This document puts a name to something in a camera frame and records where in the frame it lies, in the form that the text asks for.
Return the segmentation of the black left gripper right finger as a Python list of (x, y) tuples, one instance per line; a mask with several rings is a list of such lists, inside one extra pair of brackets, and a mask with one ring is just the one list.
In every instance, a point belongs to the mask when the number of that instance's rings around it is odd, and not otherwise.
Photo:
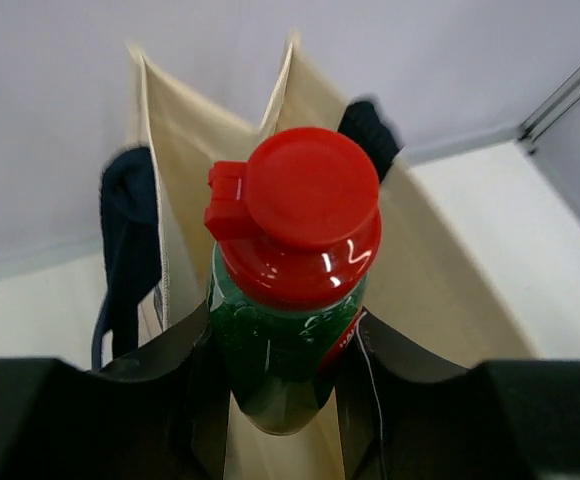
[(336, 403), (349, 479), (580, 479), (580, 361), (465, 368), (363, 312)]

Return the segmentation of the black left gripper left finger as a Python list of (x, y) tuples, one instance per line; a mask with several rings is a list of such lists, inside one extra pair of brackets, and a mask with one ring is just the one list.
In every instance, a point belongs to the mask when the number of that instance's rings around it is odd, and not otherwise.
[(0, 358), (0, 479), (220, 479), (229, 404), (205, 306), (97, 372)]

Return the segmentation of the green bottle red cap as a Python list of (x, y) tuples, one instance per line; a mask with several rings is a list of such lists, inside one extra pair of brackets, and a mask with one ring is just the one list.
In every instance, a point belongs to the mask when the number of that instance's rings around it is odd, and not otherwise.
[(379, 178), (343, 134), (293, 128), (209, 172), (207, 306), (234, 398), (290, 435), (327, 403), (382, 236)]

